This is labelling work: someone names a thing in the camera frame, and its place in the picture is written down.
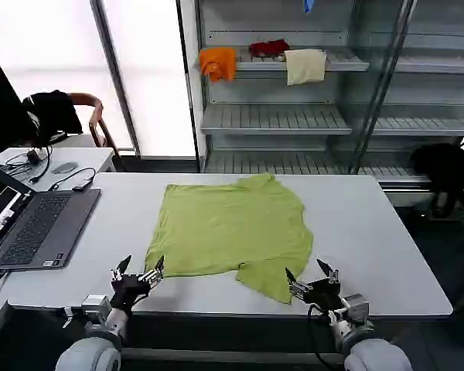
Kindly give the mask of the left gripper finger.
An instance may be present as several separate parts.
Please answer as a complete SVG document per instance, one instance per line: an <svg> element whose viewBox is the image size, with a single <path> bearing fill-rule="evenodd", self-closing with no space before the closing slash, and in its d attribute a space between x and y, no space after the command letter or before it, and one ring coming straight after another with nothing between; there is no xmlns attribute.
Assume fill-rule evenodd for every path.
<svg viewBox="0 0 464 371"><path fill-rule="evenodd" d="M120 281L125 271L127 270L130 261L131 255L128 255L125 259L121 260L117 267L111 270L111 280Z"/></svg>
<svg viewBox="0 0 464 371"><path fill-rule="evenodd" d="M163 279L164 256L161 256L154 268L138 278L138 281L147 288L154 288Z"/></svg>

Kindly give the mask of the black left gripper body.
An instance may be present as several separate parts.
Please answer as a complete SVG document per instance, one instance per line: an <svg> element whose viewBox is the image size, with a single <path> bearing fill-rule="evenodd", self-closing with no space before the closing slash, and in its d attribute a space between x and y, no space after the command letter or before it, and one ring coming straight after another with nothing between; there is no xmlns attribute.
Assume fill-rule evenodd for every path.
<svg viewBox="0 0 464 371"><path fill-rule="evenodd" d="M150 292L150 284L140 281L137 274L123 274L121 279L111 281L114 294L110 300L112 308L123 311L126 315L132 315L132 307L139 297L147 297Z"/></svg>

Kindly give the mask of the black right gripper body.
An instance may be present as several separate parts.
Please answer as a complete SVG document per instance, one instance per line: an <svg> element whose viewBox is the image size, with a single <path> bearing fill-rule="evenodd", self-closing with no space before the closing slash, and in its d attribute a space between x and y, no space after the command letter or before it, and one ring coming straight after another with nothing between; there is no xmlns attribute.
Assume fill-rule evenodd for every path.
<svg viewBox="0 0 464 371"><path fill-rule="evenodd" d="M340 283L329 278L313 281L307 284L304 293L306 304L316 304L322 311L335 311L343 308L340 295Z"/></svg>

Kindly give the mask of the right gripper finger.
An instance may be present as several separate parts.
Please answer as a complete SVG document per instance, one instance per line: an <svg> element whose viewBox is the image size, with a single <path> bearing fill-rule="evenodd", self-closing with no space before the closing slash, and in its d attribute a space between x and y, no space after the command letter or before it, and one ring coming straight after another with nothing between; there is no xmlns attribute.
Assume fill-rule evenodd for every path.
<svg viewBox="0 0 464 371"><path fill-rule="evenodd" d="M285 273L288 279L288 286L291 294L304 303L311 303L310 293L312 291L312 287L306 283L298 281L294 274L287 267L285 268Z"/></svg>
<svg viewBox="0 0 464 371"><path fill-rule="evenodd" d="M320 281L327 282L328 284L339 284L339 271L337 269L332 269L331 266L320 260L316 260L320 269L325 274L325 277L320 279Z"/></svg>

